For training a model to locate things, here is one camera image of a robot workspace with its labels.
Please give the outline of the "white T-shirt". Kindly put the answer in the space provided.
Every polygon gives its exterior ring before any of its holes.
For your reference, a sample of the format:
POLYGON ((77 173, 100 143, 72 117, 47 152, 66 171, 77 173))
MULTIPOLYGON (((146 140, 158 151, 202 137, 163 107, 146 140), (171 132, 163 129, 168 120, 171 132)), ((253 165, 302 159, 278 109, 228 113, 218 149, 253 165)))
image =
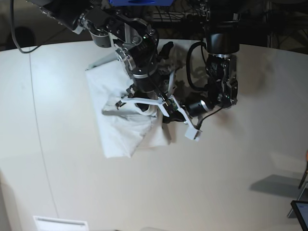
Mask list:
POLYGON ((116 108, 132 80, 115 52, 90 64, 85 73, 106 158, 132 157, 137 149, 171 143, 169 130, 162 124, 163 114, 157 106, 151 105, 145 112, 132 103, 116 108))

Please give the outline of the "tablet with grey stand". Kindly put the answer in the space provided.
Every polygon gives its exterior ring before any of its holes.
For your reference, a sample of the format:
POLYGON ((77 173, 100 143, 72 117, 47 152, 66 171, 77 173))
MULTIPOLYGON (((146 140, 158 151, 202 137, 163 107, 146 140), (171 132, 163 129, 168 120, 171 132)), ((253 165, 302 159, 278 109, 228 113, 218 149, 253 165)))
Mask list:
POLYGON ((291 202, 291 210, 288 218, 296 218, 303 231, 308 231, 308 183, 301 189, 301 193, 296 200, 291 202))

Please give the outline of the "white paper sheet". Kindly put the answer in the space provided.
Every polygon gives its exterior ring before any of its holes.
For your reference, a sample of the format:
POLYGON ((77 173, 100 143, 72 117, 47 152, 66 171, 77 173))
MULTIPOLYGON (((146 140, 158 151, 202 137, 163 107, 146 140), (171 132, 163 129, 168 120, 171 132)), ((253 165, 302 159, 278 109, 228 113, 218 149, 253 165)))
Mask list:
POLYGON ((86 221, 33 217, 38 231, 89 231, 86 221))

